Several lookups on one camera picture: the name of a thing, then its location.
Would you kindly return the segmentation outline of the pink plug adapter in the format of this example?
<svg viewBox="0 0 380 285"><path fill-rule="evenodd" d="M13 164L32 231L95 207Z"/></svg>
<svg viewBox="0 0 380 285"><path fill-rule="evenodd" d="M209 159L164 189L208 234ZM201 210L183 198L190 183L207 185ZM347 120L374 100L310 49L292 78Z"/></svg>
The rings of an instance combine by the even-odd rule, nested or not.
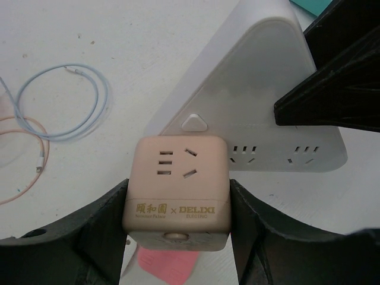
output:
<svg viewBox="0 0 380 285"><path fill-rule="evenodd" d="M138 265L167 284L184 284L191 276L199 252L155 251L140 248Z"/></svg>

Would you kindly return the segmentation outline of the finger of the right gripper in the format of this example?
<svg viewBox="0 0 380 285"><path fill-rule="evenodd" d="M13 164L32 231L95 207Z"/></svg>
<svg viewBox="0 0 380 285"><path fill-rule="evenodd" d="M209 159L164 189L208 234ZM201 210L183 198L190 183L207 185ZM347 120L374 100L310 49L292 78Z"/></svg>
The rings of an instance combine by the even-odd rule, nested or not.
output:
<svg viewBox="0 0 380 285"><path fill-rule="evenodd" d="M275 103L277 125L379 132L379 48L339 59Z"/></svg>
<svg viewBox="0 0 380 285"><path fill-rule="evenodd" d="M304 32L316 68L378 26L379 0L332 1Z"/></svg>

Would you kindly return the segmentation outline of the teal triangular power strip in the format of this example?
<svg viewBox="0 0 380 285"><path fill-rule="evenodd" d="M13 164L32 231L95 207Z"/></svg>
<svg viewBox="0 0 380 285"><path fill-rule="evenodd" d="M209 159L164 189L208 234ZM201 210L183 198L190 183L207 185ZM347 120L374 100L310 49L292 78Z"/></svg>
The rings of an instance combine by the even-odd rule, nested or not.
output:
<svg viewBox="0 0 380 285"><path fill-rule="evenodd" d="M291 0L291 2L309 13L319 16L332 3L332 0Z"/></svg>

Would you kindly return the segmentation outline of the white triangular power strip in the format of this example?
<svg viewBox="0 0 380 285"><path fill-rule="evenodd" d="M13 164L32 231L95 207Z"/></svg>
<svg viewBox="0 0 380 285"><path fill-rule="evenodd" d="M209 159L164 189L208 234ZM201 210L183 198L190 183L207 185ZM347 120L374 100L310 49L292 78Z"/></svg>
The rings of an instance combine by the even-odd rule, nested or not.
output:
<svg viewBox="0 0 380 285"><path fill-rule="evenodd" d="M232 171L333 171L347 161L337 127L274 119L274 103L315 70L289 1L240 1L144 133L221 137Z"/></svg>

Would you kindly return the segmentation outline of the beige cube socket adapter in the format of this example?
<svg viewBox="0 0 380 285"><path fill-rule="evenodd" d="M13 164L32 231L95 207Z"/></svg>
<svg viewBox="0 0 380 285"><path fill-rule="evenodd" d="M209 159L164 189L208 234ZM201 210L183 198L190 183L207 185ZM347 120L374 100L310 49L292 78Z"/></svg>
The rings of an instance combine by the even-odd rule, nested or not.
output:
<svg viewBox="0 0 380 285"><path fill-rule="evenodd" d="M224 249L231 228L225 141L214 136L140 139L122 226L145 249Z"/></svg>

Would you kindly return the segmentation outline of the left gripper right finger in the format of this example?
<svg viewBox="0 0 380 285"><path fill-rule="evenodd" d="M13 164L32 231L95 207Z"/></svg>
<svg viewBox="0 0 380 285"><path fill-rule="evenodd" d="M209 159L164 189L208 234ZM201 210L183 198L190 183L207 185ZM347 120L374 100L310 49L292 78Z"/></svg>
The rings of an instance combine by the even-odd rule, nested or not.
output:
<svg viewBox="0 0 380 285"><path fill-rule="evenodd" d="M347 235L296 220L230 181L239 284L379 284L379 229Z"/></svg>

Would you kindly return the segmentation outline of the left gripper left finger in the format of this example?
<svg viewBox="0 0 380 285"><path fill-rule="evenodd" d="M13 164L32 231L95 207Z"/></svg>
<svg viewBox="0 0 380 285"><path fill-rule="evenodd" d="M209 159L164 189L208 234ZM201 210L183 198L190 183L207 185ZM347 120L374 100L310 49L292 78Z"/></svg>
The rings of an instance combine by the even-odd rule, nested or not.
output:
<svg viewBox="0 0 380 285"><path fill-rule="evenodd" d="M1 240L1 284L118 284L128 180L23 236Z"/></svg>

